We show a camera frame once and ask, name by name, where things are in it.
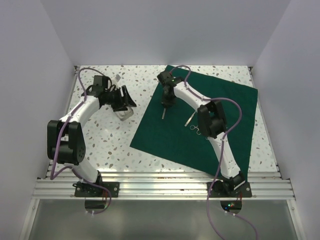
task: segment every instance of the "terrazzo surface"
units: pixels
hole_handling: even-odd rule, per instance
[[[108,105],[94,113],[83,127],[86,144],[85,157],[99,171],[104,172],[198,172],[197,170],[171,162],[129,147],[153,92],[158,84],[157,75],[165,65],[95,65],[91,67],[114,79],[119,75],[119,85],[126,85],[130,96],[137,104],[134,115],[120,121]],[[227,81],[252,87],[247,66],[190,66],[191,70],[215,76]],[[85,87],[93,82],[96,73],[86,70],[81,73]],[[76,82],[69,109],[79,101],[83,90]],[[277,172],[275,159],[267,132],[257,105],[253,130],[249,172]]]

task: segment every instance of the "cable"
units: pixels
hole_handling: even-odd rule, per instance
[[[96,215],[96,214],[100,214],[100,213],[104,212],[104,211],[110,206],[110,204],[111,204],[111,199],[112,199],[110,191],[109,191],[107,188],[103,187],[103,186],[99,186],[99,185],[97,185],[97,184],[94,184],[94,183],[92,183],[92,182],[84,179],[84,178],[81,177],[71,166],[65,166],[65,167],[63,167],[62,169],[60,169],[58,172],[55,173],[56,165],[57,165],[57,162],[58,162],[58,155],[59,155],[59,148],[60,148],[60,144],[61,144],[61,138],[62,138],[62,135],[63,135],[63,133],[64,133],[64,130],[65,130],[67,124],[69,123],[70,119],[71,119],[71,118],[73,117],[73,115],[75,114],[75,112],[76,112],[76,111],[85,103],[85,101],[87,100],[87,91],[86,91],[86,88],[85,88],[83,82],[81,81],[81,77],[80,77],[81,72],[84,71],[84,70],[92,70],[92,71],[95,71],[95,72],[101,74],[102,76],[106,76],[106,75],[104,75],[102,72],[100,72],[100,71],[98,71],[98,70],[96,70],[96,69],[94,69],[94,68],[90,68],[90,67],[84,67],[84,68],[81,68],[81,69],[79,70],[79,72],[78,72],[78,74],[77,74],[77,77],[78,77],[79,83],[80,83],[80,85],[81,85],[81,87],[82,87],[82,89],[83,89],[84,98],[83,98],[83,101],[81,101],[81,102],[71,111],[71,113],[69,114],[69,116],[67,117],[67,119],[65,120],[65,122],[63,123],[63,125],[62,125],[62,127],[61,127],[61,129],[60,129],[60,131],[59,131],[58,138],[57,138],[57,141],[56,141],[56,146],[55,146],[55,153],[54,153],[54,157],[53,157],[52,169],[51,169],[51,173],[50,173],[50,180],[54,180],[62,171],[66,170],[66,169],[72,169],[72,172],[74,173],[74,175],[76,175],[79,179],[82,179],[84,182],[86,182],[87,184],[89,184],[89,185],[91,185],[91,186],[93,186],[93,187],[100,188],[100,189],[106,191],[106,192],[108,193],[108,195],[109,195],[109,199],[110,199],[110,200],[109,200],[108,204],[105,206],[105,208],[104,208],[103,210],[97,211],[97,212],[95,212],[95,211],[93,210],[93,211],[91,212],[91,214]]]
[[[238,202],[239,197],[240,197],[240,202],[242,203],[242,191],[236,197],[236,200],[235,200],[236,202]]]
[[[206,214],[207,214],[207,217],[208,217],[208,220],[210,222],[210,225],[212,226],[213,230],[216,232],[216,234],[223,240],[226,240],[222,234],[218,231],[218,229],[216,228],[215,224],[213,223],[212,219],[211,219],[211,216],[210,216],[210,211],[209,211],[209,197],[211,195],[211,191],[212,191],[212,187],[214,186],[214,183],[215,181],[217,180],[218,178],[218,174],[219,174],[219,171],[220,171],[220,168],[221,168],[221,164],[222,164],[222,159],[223,159],[223,155],[224,155],[224,148],[225,148],[225,137],[228,135],[228,133],[230,133],[241,121],[242,119],[242,110],[241,110],[241,107],[239,106],[239,104],[237,102],[235,102],[234,100],[230,99],[230,98],[226,98],[226,97],[215,97],[215,98],[203,98],[202,96],[196,94],[194,91],[192,91],[189,87],[187,87],[187,83],[188,83],[188,78],[191,74],[191,69],[189,66],[186,66],[186,65],[179,65],[179,66],[176,66],[174,67],[173,69],[171,69],[170,73],[172,74],[172,72],[176,69],[176,68],[181,68],[181,67],[184,67],[184,68],[187,68],[189,70],[188,74],[186,75],[185,79],[184,79],[184,86],[188,89],[188,91],[190,93],[192,93],[194,96],[196,96],[197,98],[203,100],[203,101],[217,101],[217,100],[223,100],[223,101],[228,101],[228,102],[231,102],[233,103],[237,108],[238,108],[238,111],[239,111],[239,118],[238,120],[235,122],[235,124],[230,127],[225,133],[224,135],[222,136],[222,142],[221,142],[221,155],[220,155],[220,160],[219,160],[219,165],[218,165],[218,168],[216,170],[216,173],[215,173],[215,176],[213,178],[213,181],[209,187],[209,191],[208,191],[208,194],[207,194],[207,197],[206,197]],[[258,240],[259,239],[259,233],[258,233],[258,230],[257,228],[253,225],[253,223],[251,223],[249,220],[245,219],[244,217],[236,214],[235,215],[237,218],[239,219],[242,219],[243,221],[245,221],[246,223],[248,223],[254,230],[255,232],[255,239]]]

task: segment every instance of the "green felt mat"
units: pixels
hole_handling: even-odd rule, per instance
[[[172,68],[167,66],[165,70],[170,71]],[[173,76],[185,77],[187,73],[187,70],[179,68],[174,70]],[[197,72],[191,73],[188,82],[207,97],[230,98],[240,105],[242,120],[228,134],[228,140],[234,158],[247,179],[258,91],[252,87]],[[195,130],[190,129],[191,125],[198,125],[197,114],[185,127],[194,110],[184,101],[176,98],[176,104],[166,110],[165,117],[162,119],[164,111],[161,105],[162,92],[163,88],[158,84],[130,147],[215,175],[218,159],[213,147],[204,136],[197,135]],[[238,119],[238,109],[227,101],[222,101],[222,105],[227,127],[230,128]]]

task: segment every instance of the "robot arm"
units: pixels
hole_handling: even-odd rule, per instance
[[[221,140],[227,130],[227,120],[221,102],[207,100],[210,97],[202,95],[188,83],[185,85],[181,77],[173,77],[167,71],[161,72],[157,78],[163,87],[162,105],[169,108],[175,104],[175,98],[179,98],[197,111],[199,131],[207,137],[219,159],[222,151]],[[202,96],[202,99],[192,94],[189,89],[198,96]],[[221,175],[223,176],[223,187],[228,193],[236,191],[246,182],[235,161],[227,136],[224,138]]]
[[[122,121],[133,115],[132,107],[137,105],[131,99],[126,86],[118,87],[116,81],[107,76],[95,75],[93,85],[86,90],[86,100],[79,103],[60,120],[51,120],[47,125],[47,155],[54,159],[59,132],[70,118],[62,136],[58,150],[58,164],[72,167],[82,178],[91,183],[101,184],[101,175],[85,158],[86,144],[82,132],[89,118],[103,105],[111,105],[117,117]]]

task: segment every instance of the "white wall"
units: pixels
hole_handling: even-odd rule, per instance
[[[39,0],[0,1],[0,239],[19,238],[73,66]]]
[[[77,65],[249,65],[290,0],[41,0]]]
[[[291,0],[253,68],[282,175],[308,239],[320,239],[320,1]]]

